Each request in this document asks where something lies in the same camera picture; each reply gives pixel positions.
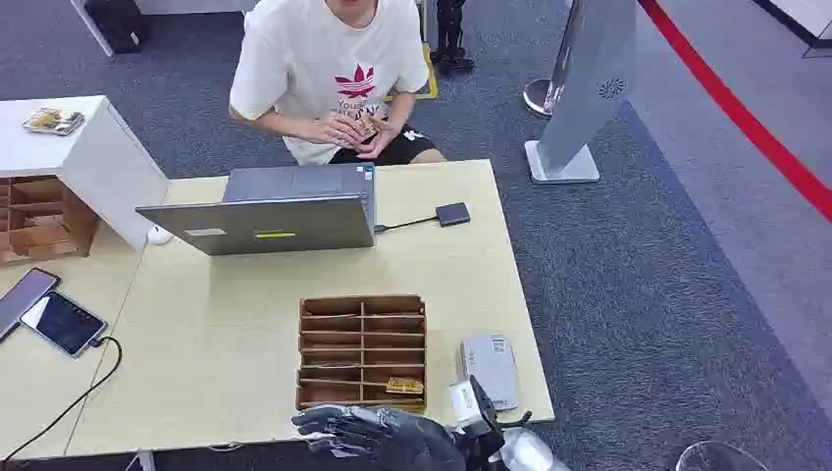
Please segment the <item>person's right hand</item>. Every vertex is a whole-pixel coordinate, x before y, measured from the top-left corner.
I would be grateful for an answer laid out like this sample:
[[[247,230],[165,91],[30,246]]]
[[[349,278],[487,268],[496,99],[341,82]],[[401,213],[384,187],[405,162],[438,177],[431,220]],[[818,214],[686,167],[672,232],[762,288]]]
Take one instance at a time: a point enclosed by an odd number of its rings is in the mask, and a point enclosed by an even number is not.
[[[312,122],[309,139],[341,147],[359,148],[365,137],[358,121],[339,113],[333,113]]]

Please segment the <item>person's left hand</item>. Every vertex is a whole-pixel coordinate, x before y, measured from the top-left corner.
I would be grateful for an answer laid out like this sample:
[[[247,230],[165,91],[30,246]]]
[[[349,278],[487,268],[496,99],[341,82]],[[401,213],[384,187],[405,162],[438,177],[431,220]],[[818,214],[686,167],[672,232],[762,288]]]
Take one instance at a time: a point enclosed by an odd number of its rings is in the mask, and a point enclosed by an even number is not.
[[[357,157],[362,160],[375,160],[389,146],[389,144],[400,134],[404,122],[394,117],[378,119],[370,117],[377,133],[369,144],[362,144],[358,148]]]

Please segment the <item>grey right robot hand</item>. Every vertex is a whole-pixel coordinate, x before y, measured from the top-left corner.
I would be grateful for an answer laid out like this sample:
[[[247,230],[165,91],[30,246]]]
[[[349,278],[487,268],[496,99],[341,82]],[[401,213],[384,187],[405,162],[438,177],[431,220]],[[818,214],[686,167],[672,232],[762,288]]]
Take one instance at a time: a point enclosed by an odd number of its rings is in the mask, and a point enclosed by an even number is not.
[[[464,470],[466,459],[445,426],[395,408],[324,403],[291,418],[313,452],[366,458],[385,470]]]

